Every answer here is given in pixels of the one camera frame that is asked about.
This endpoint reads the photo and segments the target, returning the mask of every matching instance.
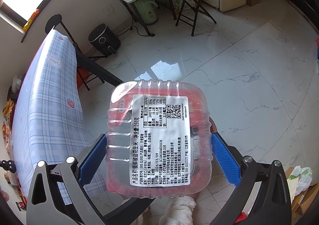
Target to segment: tile floor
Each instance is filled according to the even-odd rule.
[[[262,0],[225,13],[206,8],[217,24],[200,16],[194,37],[188,25],[175,27],[172,16],[161,9],[159,22],[150,27],[155,37],[128,31],[118,53],[99,64],[124,81],[180,80],[198,86],[229,145],[256,161],[278,159],[285,169],[310,166],[318,181],[317,33],[284,0]],[[113,87],[98,80],[89,86],[89,92],[82,87],[79,94],[87,136],[93,140],[107,131]],[[209,224],[233,190],[213,161],[212,179],[197,198],[194,225]],[[157,224],[169,201],[154,200],[146,224]],[[121,202],[121,196],[109,192],[94,198],[103,213]]]

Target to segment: blue object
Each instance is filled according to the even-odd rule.
[[[218,164],[221,166],[228,182],[237,187],[241,180],[240,166],[229,152],[227,145],[225,145],[215,133],[211,136],[211,144],[213,154],[218,161]]]
[[[106,155],[105,147],[107,144],[106,135],[103,134],[98,142],[93,145],[90,153],[82,162],[79,167],[78,182],[79,185],[84,186],[91,182],[93,176],[95,175],[98,167]]]

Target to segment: white label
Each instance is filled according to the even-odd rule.
[[[190,127],[186,96],[134,95],[130,184],[190,184]]]

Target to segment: electrical socket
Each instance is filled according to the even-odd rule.
[[[111,5],[108,5],[106,8],[103,9],[103,12],[106,14],[106,15],[110,15],[111,13],[113,13],[114,9]]]

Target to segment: strawberry print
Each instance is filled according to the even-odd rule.
[[[67,98],[66,101],[71,108],[74,108],[74,102],[70,98]]]

